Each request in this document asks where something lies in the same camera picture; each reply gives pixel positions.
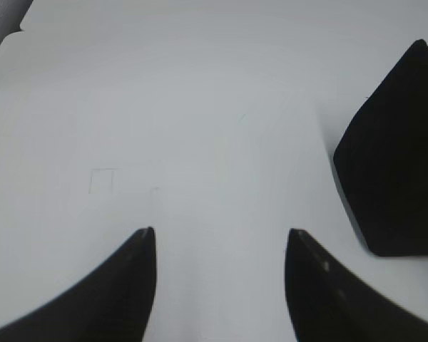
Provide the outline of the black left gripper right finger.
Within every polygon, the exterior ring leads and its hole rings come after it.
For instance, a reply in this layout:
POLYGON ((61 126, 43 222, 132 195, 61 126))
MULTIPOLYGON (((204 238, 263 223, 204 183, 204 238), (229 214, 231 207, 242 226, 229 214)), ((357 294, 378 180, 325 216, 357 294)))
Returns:
POLYGON ((368 286, 304 229, 289 231, 284 279, 298 341, 428 341, 428 322, 368 286))

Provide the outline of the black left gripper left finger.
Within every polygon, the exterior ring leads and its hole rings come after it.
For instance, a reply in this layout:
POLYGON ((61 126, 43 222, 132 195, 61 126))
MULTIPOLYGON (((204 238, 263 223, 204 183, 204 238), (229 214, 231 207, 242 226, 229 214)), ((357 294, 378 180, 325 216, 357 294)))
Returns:
POLYGON ((156 234, 135 231, 70 289, 0 328, 0 341, 142 341, 157 281, 156 234))

